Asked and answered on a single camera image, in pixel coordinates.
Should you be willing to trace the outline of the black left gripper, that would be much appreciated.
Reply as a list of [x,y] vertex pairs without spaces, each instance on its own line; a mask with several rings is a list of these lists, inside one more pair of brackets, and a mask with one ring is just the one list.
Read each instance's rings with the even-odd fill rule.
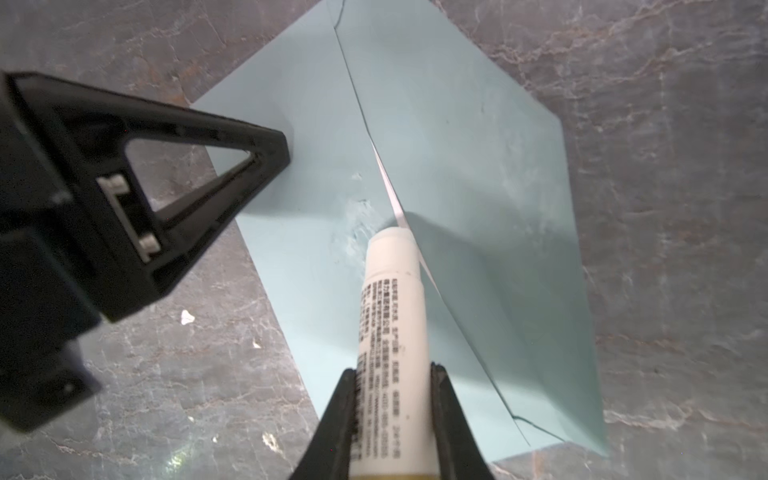
[[[129,158],[143,142],[242,159],[161,206]],[[2,73],[2,423],[30,433],[95,395],[77,339],[97,311],[116,321],[167,296],[289,162],[275,129]]]

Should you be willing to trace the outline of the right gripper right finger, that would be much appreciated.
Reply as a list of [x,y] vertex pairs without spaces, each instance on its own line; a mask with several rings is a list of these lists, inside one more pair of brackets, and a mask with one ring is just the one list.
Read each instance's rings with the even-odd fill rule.
[[444,366],[432,363],[430,404],[442,480],[494,480]]

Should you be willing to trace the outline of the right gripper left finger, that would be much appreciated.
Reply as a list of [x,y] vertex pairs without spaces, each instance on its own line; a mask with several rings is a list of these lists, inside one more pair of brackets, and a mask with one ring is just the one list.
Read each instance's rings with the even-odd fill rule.
[[290,480],[347,480],[356,414],[356,372],[340,376],[317,429]]

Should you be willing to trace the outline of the white glue stick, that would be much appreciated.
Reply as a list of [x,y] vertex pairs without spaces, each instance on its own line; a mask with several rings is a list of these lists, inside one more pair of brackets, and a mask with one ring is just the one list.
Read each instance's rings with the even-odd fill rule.
[[430,370],[419,250],[410,230],[387,228],[361,290],[351,478],[438,478]]

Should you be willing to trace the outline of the light green envelope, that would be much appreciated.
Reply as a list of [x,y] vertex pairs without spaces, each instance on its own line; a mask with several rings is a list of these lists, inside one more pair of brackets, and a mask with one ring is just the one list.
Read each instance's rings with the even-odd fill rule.
[[288,168],[237,223],[317,412],[357,361],[370,238],[396,223],[437,287],[431,358],[487,461],[606,453],[559,119],[427,1],[323,1],[195,103],[282,131]]

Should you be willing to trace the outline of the white floral letter paper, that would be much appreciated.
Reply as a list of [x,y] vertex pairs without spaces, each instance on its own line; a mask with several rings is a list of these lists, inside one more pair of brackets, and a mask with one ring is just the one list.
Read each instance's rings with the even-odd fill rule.
[[[388,173],[387,173],[387,171],[386,171],[386,169],[384,167],[383,161],[382,161],[382,159],[381,159],[381,157],[379,155],[379,151],[378,151],[378,149],[377,149],[377,147],[376,147],[376,145],[375,145],[373,140],[371,140],[370,143],[371,143],[371,146],[372,146],[372,149],[373,149],[373,152],[374,152],[374,156],[375,156],[378,168],[379,168],[379,172],[380,172],[381,178],[382,178],[382,180],[384,182],[385,190],[387,192],[387,196],[388,196],[391,208],[392,208],[394,216],[395,216],[396,224],[397,224],[397,226],[399,228],[404,228],[404,229],[412,230],[412,228],[409,225],[408,220],[406,218],[405,211],[404,211],[404,209],[403,209],[403,207],[402,207],[402,205],[400,203],[400,200],[399,200],[399,198],[397,196],[397,193],[396,193],[396,191],[394,189],[394,186],[393,186],[393,184],[392,184],[392,182],[391,182],[391,180],[389,178],[389,175],[388,175]],[[426,261],[424,259],[424,256],[423,256],[423,254],[421,252],[420,247],[417,247],[417,250],[418,250],[420,266],[426,272],[426,275],[427,275],[428,279],[430,280],[430,282],[433,284],[433,286],[437,287],[437,285],[436,285],[436,283],[434,281],[434,277],[431,274],[431,271],[430,271],[430,269],[429,269],[429,267],[428,267],[428,265],[427,265],[427,263],[426,263]]]

